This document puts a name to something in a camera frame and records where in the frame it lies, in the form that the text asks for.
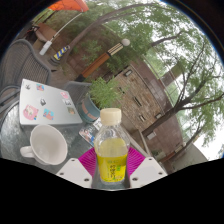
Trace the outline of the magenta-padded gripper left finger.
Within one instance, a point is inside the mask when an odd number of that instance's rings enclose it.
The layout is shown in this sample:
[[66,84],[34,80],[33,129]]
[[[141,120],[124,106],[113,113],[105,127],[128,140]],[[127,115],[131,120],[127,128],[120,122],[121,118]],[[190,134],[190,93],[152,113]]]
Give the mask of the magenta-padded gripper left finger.
[[69,159],[57,176],[84,188],[94,187],[99,179],[95,150],[91,148],[79,158]]

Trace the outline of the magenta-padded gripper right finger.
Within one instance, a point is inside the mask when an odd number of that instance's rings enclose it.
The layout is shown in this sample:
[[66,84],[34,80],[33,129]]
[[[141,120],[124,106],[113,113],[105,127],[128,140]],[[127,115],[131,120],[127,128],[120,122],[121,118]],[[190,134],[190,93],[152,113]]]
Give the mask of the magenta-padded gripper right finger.
[[129,149],[126,168],[131,188],[143,187],[166,176],[153,157],[145,157],[134,148]]

